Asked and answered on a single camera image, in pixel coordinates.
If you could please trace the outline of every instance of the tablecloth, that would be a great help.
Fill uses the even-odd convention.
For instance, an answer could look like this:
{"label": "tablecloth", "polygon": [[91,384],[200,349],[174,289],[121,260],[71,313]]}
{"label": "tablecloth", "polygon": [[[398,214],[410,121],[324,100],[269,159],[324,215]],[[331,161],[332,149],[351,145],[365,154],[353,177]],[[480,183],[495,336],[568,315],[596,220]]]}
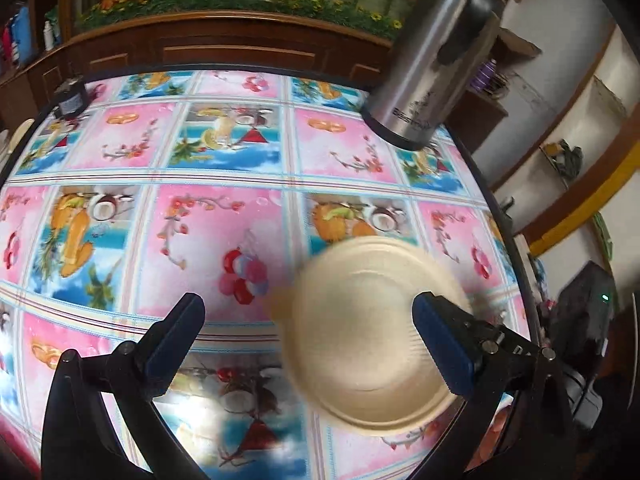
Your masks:
{"label": "tablecloth", "polygon": [[[363,92],[273,73],[155,72],[88,87],[91,106],[43,121],[0,193],[0,418],[36,459],[60,352],[137,340],[191,291],[206,324],[156,406],[212,478],[406,476],[456,406],[394,437],[331,426],[287,381],[265,309],[269,290],[345,238],[423,247],[477,316],[528,335],[500,233],[444,128],[404,152],[361,120]],[[145,466],[113,397],[106,404]]]}

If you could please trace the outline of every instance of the thermos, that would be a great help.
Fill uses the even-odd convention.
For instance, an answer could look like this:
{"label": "thermos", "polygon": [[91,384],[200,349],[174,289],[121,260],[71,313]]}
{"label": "thermos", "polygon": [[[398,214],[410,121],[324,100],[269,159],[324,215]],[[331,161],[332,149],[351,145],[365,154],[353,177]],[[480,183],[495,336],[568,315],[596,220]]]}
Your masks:
{"label": "thermos", "polygon": [[422,149],[444,121],[498,35],[504,0],[417,0],[388,70],[361,114],[382,139]]}

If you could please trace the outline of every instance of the table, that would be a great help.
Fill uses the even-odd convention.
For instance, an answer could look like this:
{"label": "table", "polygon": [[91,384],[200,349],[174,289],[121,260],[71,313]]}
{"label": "table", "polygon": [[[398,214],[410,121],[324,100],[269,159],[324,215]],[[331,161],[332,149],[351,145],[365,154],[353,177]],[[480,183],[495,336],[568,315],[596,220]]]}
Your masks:
{"label": "table", "polygon": [[175,70],[88,88],[76,120],[42,114],[0,193],[0,419],[23,455],[39,456],[61,351],[111,352],[191,291],[206,324],[156,405],[212,478],[406,476],[457,407],[393,437],[329,425],[287,381],[264,307],[345,238],[424,247],[477,316],[529,335],[506,245],[443,128],[404,152],[360,119],[364,92],[276,73]]}

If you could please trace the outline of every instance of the paper bowl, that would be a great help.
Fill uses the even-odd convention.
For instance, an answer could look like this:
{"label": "paper bowl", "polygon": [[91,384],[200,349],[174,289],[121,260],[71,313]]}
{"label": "paper bowl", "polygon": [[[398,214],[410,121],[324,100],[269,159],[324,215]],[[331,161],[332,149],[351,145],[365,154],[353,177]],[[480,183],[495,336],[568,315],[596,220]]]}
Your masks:
{"label": "paper bowl", "polygon": [[453,275],[422,249],[362,237],[306,265],[271,301],[287,375],[305,400],[362,434],[415,429],[455,399],[412,321],[412,303],[431,291],[470,312]]}

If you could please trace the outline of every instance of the white plate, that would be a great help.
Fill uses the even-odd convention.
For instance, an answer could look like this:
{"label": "white plate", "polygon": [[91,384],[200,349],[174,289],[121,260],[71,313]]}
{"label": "white plate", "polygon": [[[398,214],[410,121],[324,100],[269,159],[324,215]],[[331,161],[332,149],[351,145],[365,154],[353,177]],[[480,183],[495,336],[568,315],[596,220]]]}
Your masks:
{"label": "white plate", "polygon": [[272,314],[287,373],[305,399],[363,434],[415,429],[455,399],[412,321],[431,291],[470,312],[453,275],[422,249],[384,237],[336,244],[311,260]]}

